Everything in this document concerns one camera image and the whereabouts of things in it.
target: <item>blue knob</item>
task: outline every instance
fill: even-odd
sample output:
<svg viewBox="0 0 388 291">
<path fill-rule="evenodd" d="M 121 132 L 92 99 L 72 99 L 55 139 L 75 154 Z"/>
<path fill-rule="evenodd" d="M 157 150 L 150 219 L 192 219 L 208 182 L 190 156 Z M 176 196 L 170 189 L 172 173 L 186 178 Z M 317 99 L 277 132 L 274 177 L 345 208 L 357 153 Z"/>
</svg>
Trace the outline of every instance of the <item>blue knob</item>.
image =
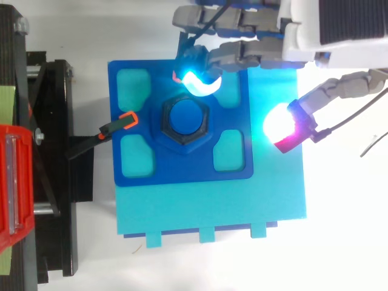
<svg viewBox="0 0 388 291">
<path fill-rule="evenodd" d="M 177 102 L 170 112 L 170 125 L 174 131 L 182 135 L 191 135 L 202 124 L 203 113 L 199 105 L 193 100 Z"/>
</svg>

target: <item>wire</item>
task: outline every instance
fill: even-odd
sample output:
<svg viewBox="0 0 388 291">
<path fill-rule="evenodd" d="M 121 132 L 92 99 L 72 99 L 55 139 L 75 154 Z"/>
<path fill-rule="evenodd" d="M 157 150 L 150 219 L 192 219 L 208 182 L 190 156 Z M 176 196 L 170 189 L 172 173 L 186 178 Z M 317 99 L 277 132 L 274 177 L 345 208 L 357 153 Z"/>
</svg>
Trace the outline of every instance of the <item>wire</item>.
<svg viewBox="0 0 388 291">
<path fill-rule="evenodd" d="M 388 93 L 388 88 L 386 88 L 384 91 L 382 91 L 379 95 L 374 97 L 369 103 L 367 103 L 364 107 L 362 107 L 359 111 L 354 113 L 353 115 L 350 115 L 348 118 L 346 118 L 344 121 L 340 122 L 339 124 L 333 126 L 330 130 L 333 132 L 334 130 L 339 129 L 340 127 L 347 124 L 349 121 L 352 121 L 355 119 L 358 115 L 362 114 L 365 110 L 367 110 L 370 106 L 374 105 L 378 100 L 380 100 L 385 94 Z"/>
<path fill-rule="evenodd" d="M 198 38 L 200 38 L 206 30 L 208 30 L 214 23 L 221 17 L 222 14 L 231 6 L 232 0 L 227 0 L 225 5 L 217 11 L 217 13 L 213 16 L 213 18 L 195 35 L 189 38 L 189 40 L 195 42 Z"/>
<path fill-rule="evenodd" d="M 358 115 L 362 114 L 365 110 L 367 110 L 370 106 L 374 105 L 378 100 L 380 100 L 382 97 L 385 96 L 385 94 L 388 93 L 388 88 L 386 88 L 384 91 L 382 91 L 379 95 L 374 97 L 369 103 L 367 103 L 364 107 L 362 107 L 359 111 L 354 113 L 353 115 L 350 115 L 348 118 L 346 118 L 344 121 L 341 121 L 339 124 L 329 128 L 329 129 L 324 129 L 321 130 L 320 132 L 315 132 L 312 136 L 313 142 L 317 143 L 321 141 L 322 139 L 328 137 L 329 135 L 332 134 L 334 130 L 339 129 L 340 127 L 344 126 L 348 122 L 352 121 L 355 119 Z"/>
<path fill-rule="evenodd" d="M 364 155 L 366 155 L 371 149 L 372 147 L 374 147 L 379 141 L 381 141 L 383 138 L 385 138 L 386 136 L 388 135 L 388 132 L 386 132 L 385 134 L 383 134 L 382 136 L 380 136 L 378 139 L 376 139 L 373 143 L 371 143 L 366 149 L 365 151 L 360 155 L 360 158 L 362 158 Z"/>
</svg>

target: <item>black clamp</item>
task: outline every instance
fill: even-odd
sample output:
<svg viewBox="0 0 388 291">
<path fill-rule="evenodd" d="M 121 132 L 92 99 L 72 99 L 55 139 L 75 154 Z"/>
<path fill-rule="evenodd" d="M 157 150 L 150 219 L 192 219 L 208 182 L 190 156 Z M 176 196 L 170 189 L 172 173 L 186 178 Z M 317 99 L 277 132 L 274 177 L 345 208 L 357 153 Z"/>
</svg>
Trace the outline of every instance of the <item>black clamp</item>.
<svg viewBox="0 0 388 291">
<path fill-rule="evenodd" d="M 80 144 L 77 144 L 76 146 L 70 148 L 65 154 L 66 158 L 68 160 L 74 159 L 77 156 L 82 155 L 88 150 L 94 148 L 95 146 L 110 141 L 114 132 L 121 129 L 130 129 L 138 123 L 139 119 L 136 113 L 133 111 L 129 111 L 121 115 L 118 120 L 100 127 L 99 134 L 92 136 L 91 138 L 86 139 Z"/>
</svg>

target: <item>orange clip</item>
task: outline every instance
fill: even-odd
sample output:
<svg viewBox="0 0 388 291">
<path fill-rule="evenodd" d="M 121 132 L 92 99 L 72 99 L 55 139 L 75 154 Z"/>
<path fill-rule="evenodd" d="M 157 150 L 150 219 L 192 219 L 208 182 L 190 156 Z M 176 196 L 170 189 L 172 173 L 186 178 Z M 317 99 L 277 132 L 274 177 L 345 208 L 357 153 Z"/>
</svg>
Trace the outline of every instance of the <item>orange clip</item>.
<svg viewBox="0 0 388 291">
<path fill-rule="evenodd" d="M 133 112 L 133 111 L 129 111 L 129 112 L 127 112 L 127 113 L 124 113 L 123 115 L 121 115 L 121 116 L 119 117 L 119 119 L 124 118 L 124 117 L 127 117 L 127 116 L 129 116 L 129 115 L 132 115 L 132 117 L 133 117 L 133 119 L 134 119 L 135 121 L 133 121 L 131 124 L 125 126 L 124 129 L 130 129 L 131 127 L 134 127 L 135 125 L 137 125 L 137 124 L 139 123 L 139 118 L 138 118 L 138 116 L 136 115 L 136 113 Z"/>
</svg>

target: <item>hexagonal nut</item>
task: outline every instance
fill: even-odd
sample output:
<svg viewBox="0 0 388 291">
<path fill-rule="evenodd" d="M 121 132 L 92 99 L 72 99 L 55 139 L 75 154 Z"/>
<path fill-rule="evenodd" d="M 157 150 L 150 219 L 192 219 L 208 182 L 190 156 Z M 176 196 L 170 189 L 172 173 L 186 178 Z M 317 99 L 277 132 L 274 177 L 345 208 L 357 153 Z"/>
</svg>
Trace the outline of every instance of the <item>hexagonal nut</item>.
<svg viewBox="0 0 388 291">
<path fill-rule="evenodd" d="M 172 107 L 176 103 L 187 99 L 192 100 L 198 104 L 198 106 L 202 110 L 203 117 L 202 124 L 199 129 L 189 135 L 182 135 L 172 128 L 169 122 L 169 118 Z M 186 94 L 178 95 L 177 97 L 167 100 L 165 103 L 163 103 L 161 131 L 169 138 L 172 138 L 174 141 L 176 141 L 178 144 L 181 144 L 183 146 L 186 144 L 190 144 L 191 142 L 196 141 L 197 139 L 200 139 L 205 136 L 209 131 L 209 114 L 210 109 L 206 104 Z"/>
</svg>

